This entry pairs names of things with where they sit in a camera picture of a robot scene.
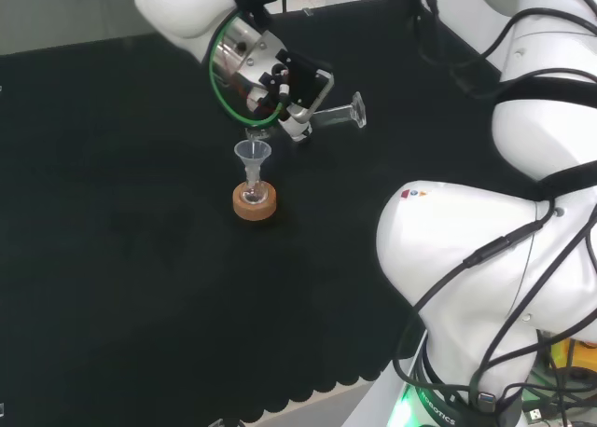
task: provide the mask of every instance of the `glass funnel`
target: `glass funnel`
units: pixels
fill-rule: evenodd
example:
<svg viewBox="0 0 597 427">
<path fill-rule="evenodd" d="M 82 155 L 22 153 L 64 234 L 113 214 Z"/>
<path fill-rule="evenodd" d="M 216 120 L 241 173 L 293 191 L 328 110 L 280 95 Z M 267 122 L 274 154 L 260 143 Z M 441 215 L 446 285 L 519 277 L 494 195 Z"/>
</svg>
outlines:
<svg viewBox="0 0 597 427">
<path fill-rule="evenodd" d="M 259 179 L 261 163 L 271 154 L 271 147 L 259 140 L 244 140 L 234 146 L 234 153 L 244 163 L 246 181 L 241 189 L 241 198 L 252 205 L 268 198 L 268 187 Z"/>
</svg>

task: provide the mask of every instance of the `cable connector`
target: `cable connector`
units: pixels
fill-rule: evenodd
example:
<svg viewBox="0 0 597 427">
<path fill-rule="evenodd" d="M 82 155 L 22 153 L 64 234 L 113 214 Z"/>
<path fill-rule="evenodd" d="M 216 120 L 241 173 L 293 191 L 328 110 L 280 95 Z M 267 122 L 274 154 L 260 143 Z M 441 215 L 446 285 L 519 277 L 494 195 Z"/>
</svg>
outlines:
<svg viewBox="0 0 597 427">
<path fill-rule="evenodd" d="M 479 264 L 490 260 L 492 257 L 499 255 L 507 248 L 513 248 L 519 243 L 526 241 L 541 227 L 541 221 L 534 221 L 515 229 L 511 233 L 506 234 L 506 236 L 500 236 L 496 240 L 491 241 L 476 250 L 475 253 L 463 261 L 463 264 L 465 264 L 467 269 L 478 266 Z"/>
<path fill-rule="evenodd" d="M 494 413 L 497 406 L 497 398 L 490 393 L 479 393 L 477 397 L 477 408 L 483 413 Z"/>
</svg>

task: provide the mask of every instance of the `white wall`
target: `white wall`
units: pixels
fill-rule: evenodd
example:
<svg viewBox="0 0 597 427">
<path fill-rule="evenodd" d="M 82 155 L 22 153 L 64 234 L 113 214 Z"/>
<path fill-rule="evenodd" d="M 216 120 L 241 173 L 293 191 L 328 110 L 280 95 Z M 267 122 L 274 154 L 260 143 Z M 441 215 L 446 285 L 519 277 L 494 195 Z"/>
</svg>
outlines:
<svg viewBox="0 0 597 427">
<path fill-rule="evenodd" d="M 0 0 L 0 55 L 147 31 L 132 0 Z"/>
<path fill-rule="evenodd" d="M 355 0 L 326 0 L 337 4 Z M 499 35 L 508 18 L 498 14 L 483 0 L 438 0 L 441 20 L 477 51 L 485 50 Z M 501 69 L 506 58 L 510 35 L 490 57 Z"/>
</svg>

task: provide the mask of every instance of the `green light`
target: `green light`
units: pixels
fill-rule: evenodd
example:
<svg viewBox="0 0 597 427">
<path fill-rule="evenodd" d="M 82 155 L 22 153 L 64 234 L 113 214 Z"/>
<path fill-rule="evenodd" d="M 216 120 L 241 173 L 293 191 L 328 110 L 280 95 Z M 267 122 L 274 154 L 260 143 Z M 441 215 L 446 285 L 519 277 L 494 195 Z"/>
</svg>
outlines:
<svg viewBox="0 0 597 427">
<path fill-rule="evenodd" d="M 404 398 L 398 401 L 392 410 L 387 427 L 406 427 L 411 415 L 409 399 Z"/>
</svg>

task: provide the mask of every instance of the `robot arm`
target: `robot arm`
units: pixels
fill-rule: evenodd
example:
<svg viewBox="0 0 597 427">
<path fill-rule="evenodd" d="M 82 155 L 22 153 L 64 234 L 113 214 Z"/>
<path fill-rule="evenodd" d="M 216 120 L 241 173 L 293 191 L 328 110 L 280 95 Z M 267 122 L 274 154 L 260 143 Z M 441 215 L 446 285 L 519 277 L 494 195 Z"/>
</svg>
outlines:
<svg viewBox="0 0 597 427">
<path fill-rule="evenodd" d="M 231 116 L 253 127 L 278 118 L 292 139 L 301 141 L 311 133 L 309 120 L 333 87 L 334 77 L 326 65 L 288 50 L 274 34 L 262 30 L 263 21 L 244 1 L 135 4 L 161 34 L 207 66 L 214 92 Z M 263 4 L 253 1 L 249 6 L 259 9 Z M 216 83 L 240 94 L 252 117 L 232 110 Z"/>
</svg>

